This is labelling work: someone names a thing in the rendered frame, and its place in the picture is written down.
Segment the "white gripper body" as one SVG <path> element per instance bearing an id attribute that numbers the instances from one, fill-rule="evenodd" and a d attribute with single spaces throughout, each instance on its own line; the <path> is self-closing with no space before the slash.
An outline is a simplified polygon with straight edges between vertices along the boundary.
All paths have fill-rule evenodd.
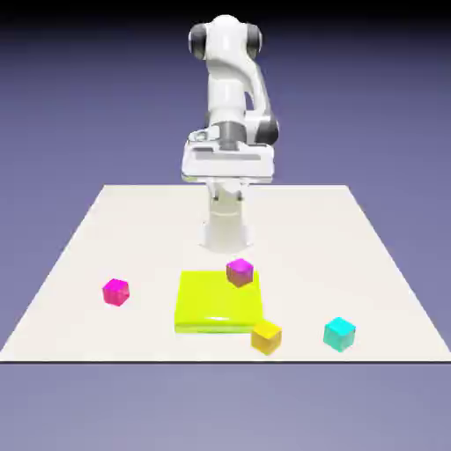
<path id="1" fill-rule="evenodd" d="M 221 150 L 218 141 L 187 142 L 181 161 L 181 176 L 189 182 L 240 179 L 271 182 L 274 148 L 270 145 L 237 143 L 237 150 Z"/>

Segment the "small purple cube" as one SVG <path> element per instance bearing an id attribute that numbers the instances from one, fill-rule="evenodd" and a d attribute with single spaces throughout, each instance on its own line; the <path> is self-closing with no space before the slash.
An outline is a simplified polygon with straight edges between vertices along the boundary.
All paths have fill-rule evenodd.
<path id="1" fill-rule="evenodd" d="M 254 266 L 245 259 L 235 259 L 225 267 L 227 280 L 236 287 L 251 283 L 254 279 Z"/>

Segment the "small magenta cube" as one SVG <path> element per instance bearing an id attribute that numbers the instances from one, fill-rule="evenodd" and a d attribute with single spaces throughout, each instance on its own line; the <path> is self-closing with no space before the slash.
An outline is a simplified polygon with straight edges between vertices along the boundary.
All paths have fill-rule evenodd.
<path id="1" fill-rule="evenodd" d="M 112 278 L 102 287 L 102 294 L 107 304 L 120 307 L 129 298 L 129 284 Z"/>

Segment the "small yellow cube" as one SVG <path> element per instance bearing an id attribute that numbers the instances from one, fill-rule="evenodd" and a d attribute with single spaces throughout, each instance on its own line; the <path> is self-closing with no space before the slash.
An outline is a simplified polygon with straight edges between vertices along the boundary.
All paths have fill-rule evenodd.
<path id="1" fill-rule="evenodd" d="M 251 332 L 251 345 L 264 355 L 270 355 L 282 343 L 282 328 L 276 324 L 262 320 Z"/>

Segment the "small cyan cube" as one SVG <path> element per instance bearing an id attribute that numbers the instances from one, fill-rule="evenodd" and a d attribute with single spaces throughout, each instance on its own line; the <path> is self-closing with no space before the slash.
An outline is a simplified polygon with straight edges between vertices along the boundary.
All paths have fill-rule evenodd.
<path id="1" fill-rule="evenodd" d="M 342 317 L 336 317 L 324 327 L 323 342 L 338 352 L 353 345 L 356 326 Z"/>

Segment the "large lime yellow box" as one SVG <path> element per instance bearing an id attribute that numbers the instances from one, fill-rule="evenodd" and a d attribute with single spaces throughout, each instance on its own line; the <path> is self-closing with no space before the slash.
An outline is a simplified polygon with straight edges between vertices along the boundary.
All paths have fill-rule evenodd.
<path id="1" fill-rule="evenodd" d="M 248 333 L 263 319 L 257 272 L 241 287 L 223 270 L 184 270 L 174 310 L 177 333 Z"/>

